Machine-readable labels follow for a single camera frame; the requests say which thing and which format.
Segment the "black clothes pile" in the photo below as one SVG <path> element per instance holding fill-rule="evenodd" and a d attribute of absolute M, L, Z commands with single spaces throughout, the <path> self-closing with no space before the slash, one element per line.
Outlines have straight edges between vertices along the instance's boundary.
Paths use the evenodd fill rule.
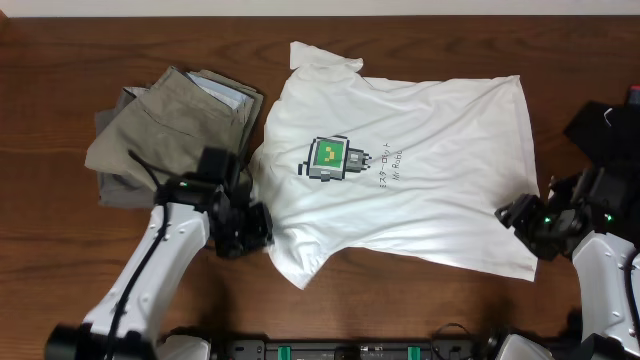
<path fill-rule="evenodd" d="M 588 102 L 564 135 L 597 166 L 639 162 L 639 108 Z"/>

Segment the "white printed t-shirt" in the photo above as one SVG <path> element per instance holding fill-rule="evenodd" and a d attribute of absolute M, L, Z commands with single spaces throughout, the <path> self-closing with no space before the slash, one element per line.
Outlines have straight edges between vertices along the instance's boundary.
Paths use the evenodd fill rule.
<path fill-rule="evenodd" d="M 533 280 L 536 257 L 494 215 L 538 190 L 519 77 L 414 83 L 363 64 L 290 46 L 250 163 L 275 268 L 304 288 L 332 255 L 365 248 Z"/>

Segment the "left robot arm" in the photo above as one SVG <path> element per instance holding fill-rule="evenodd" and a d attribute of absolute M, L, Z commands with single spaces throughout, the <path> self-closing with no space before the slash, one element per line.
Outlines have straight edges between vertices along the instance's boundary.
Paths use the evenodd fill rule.
<path fill-rule="evenodd" d="M 54 328 L 45 359 L 212 358 L 210 339 L 161 337 L 160 327 L 200 250 L 235 259 L 272 244 L 269 211 L 250 200 L 250 184 L 240 184 L 243 169 L 234 153 L 206 148 L 195 171 L 158 183 L 148 227 L 118 279 L 81 325 Z"/>

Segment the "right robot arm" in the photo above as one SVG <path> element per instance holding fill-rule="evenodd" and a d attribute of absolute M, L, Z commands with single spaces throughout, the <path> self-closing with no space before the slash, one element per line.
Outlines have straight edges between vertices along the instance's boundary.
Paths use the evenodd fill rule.
<path fill-rule="evenodd" d="M 570 259 L 581 292 L 579 336 L 509 331 L 490 359 L 636 359 L 639 356 L 639 167 L 587 169 L 522 194 L 496 218 L 538 259 Z"/>

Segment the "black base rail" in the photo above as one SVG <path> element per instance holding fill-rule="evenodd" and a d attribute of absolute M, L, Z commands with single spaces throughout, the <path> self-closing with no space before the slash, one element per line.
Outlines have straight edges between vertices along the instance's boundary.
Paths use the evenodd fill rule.
<path fill-rule="evenodd" d="M 578 346 L 571 332 L 541 337 L 515 328 L 499 328 L 484 337 L 450 323 L 430 339 L 272 340 L 261 337 L 214 338 L 178 328 L 156 350 L 158 359 L 203 360 L 473 360 L 567 359 Z"/>

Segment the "folded khaki pants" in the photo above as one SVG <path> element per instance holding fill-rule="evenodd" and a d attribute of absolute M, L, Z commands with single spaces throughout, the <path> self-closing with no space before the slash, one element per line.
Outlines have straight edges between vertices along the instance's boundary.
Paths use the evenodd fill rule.
<path fill-rule="evenodd" d="M 175 174 L 195 171 L 206 148 L 238 155 L 246 147 L 262 100 L 254 89 L 214 72 L 170 67 L 97 136 L 87 150 L 85 166 L 131 177 L 154 190 L 155 183 L 129 151 Z"/>

